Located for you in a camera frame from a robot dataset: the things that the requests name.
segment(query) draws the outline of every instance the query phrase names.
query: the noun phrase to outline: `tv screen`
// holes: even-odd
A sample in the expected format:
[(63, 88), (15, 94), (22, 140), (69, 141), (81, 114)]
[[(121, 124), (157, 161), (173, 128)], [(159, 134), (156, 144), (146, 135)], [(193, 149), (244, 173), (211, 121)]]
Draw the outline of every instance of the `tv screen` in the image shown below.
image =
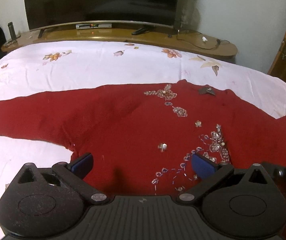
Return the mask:
[(135, 21), (172, 26), (177, 0), (25, 0), (30, 29), (90, 21)]

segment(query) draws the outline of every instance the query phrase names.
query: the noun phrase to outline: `red sweater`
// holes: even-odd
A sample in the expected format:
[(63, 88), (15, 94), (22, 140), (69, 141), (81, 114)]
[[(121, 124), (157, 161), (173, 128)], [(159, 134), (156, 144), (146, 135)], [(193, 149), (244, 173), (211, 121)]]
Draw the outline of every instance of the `red sweater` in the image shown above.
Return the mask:
[[(197, 180), (190, 162), (187, 176), (178, 169), (187, 153), (199, 146), (208, 149), (199, 136), (211, 136), (216, 124), (234, 167), (263, 161), (286, 166), (286, 116), (275, 119), (231, 90), (199, 95), (201, 86), (185, 80), (163, 92), (165, 86), (106, 85), (0, 101), (0, 135), (65, 146), (72, 160), (91, 152), (94, 168), (85, 181), (110, 195), (175, 195), (175, 188), (192, 187)], [(185, 109), (187, 116), (178, 116), (174, 107)], [(196, 121), (202, 126), (196, 127)], [(164, 152), (160, 143), (167, 144)], [(208, 153), (220, 162), (218, 153)], [(155, 191), (151, 182), (162, 168), (169, 171), (158, 178)]]

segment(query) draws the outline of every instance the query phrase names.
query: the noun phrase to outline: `wooden tv cabinet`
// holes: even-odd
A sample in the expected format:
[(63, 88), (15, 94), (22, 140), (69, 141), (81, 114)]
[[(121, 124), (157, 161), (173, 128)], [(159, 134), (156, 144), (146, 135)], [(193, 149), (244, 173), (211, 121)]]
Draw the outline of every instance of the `wooden tv cabinet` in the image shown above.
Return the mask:
[[(238, 52), (236, 46), (232, 43), (224, 41), (217, 46), (216, 38), (197, 32), (180, 33), (177, 35), (174, 31), (172, 31), (172, 34), (151, 31), (134, 36), (131, 35), (133, 31), (135, 31), (135, 29), (128, 28), (77, 30), (75, 27), (61, 26), (45, 30), (41, 38), (38, 38), (40, 30), (22, 33), (16, 42), (4, 44), (2, 51), (11, 52), (17, 48), (40, 42), (121, 41), (177, 49), (221, 60), (233, 58)], [(203, 42), (203, 36), (207, 38), (207, 42)]]

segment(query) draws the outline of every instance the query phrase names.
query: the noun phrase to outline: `screw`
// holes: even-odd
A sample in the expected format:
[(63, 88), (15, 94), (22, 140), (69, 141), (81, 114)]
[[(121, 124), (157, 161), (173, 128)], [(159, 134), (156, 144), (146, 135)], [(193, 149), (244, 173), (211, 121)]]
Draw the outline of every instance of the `screw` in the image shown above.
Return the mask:
[(179, 195), (179, 199), (182, 201), (191, 201), (194, 199), (194, 196), (189, 193), (184, 193), (184, 194)]
[(96, 201), (96, 202), (101, 202), (107, 199), (107, 196), (102, 193), (97, 193), (91, 196), (91, 199)]

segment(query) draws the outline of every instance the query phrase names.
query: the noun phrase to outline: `white bedsheet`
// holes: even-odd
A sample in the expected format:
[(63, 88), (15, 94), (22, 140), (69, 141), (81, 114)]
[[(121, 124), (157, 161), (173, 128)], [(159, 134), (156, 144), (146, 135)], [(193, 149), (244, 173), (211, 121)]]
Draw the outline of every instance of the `white bedsheet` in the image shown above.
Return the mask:
[[(175, 83), (181, 79), (231, 89), (269, 115), (286, 115), (286, 83), (242, 66), (188, 52), (121, 42), (61, 41), (33, 44), (0, 60), (0, 100), (43, 91), (95, 88), (106, 84)], [(45, 55), (60, 53), (56, 61)], [(212, 66), (219, 67), (216, 76)], [(50, 167), (71, 152), (47, 142), (0, 137), (0, 197), (22, 165)]]

